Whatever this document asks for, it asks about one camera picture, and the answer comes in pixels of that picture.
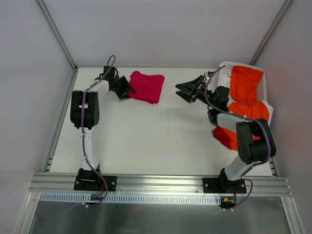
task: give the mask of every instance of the black mounting plate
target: black mounting plate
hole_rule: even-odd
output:
[[[108,187],[108,191],[115,192],[117,187],[117,176],[103,175]],[[76,177],[74,190],[76,191],[100,191],[102,183],[94,183],[90,181],[82,181]]]
[[[205,194],[220,194],[220,191],[214,190],[212,188],[218,187],[219,180],[218,178],[203,178],[203,190]],[[246,194],[246,184],[242,179],[239,184],[235,187],[225,188],[226,194],[234,194],[236,189],[237,194]]]

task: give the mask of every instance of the gray wall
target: gray wall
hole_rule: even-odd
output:
[[[284,0],[45,0],[77,65],[248,63]]]
[[[256,63],[267,73],[268,101],[281,176],[291,179],[307,233],[312,233],[312,1],[295,0]]]
[[[13,232],[72,70],[34,0],[0,7],[0,232]]]

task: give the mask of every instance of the white plastic basket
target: white plastic basket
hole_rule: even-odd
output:
[[[260,67],[255,67],[243,63],[238,63],[238,62],[228,62],[224,61],[220,64],[220,67],[226,65],[226,73],[229,77],[231,77],[231,72],[234,66],[244,66],[244,67],[250,67],[259,71],[263,71],[263,76],[259,84],[257,85],[257,93],[258,93],[258,100],[259,101],[267,101],[267,83],[266,83],[266,76],[265,76],[265,71],[260,68]],[[220,77],[221,77],[221,72],[219,73],[219,79],[218,79],[218,86],[220,85]]]

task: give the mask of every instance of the orange towel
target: orange towel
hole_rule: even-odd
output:
[[[262,71],[249,67],[235,66],[232,69],[230,94],[235,102],[229,110],[248,118],[264,118],[269,121],[269,110],[257,98],[257,85],[263,76]],[[214,137],[230,149],[237,150],[236,133],[217,127],[213,130]]]

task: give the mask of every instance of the white tabletop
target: white tabletop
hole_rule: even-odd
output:
[[[102,68],[80,68],[74,90],[84,90]],[[158,104],[128,99],[115,93],[98,94],[100,120],[95,140],[102,173],[150,175],[218,175],[237,156],[212,135],[207,106],[197,100],[188,104],[175,94],[175,85],[202,75],[208,69],[118,68],[130,78],[137,70],[164,75]],[[217,76],[212,83],[216,86]],[[50,172],[77,173],[81,164],[78,133],[70,121],[70,106]],[[271,176],[269,164],[256,167],[249,176]]]

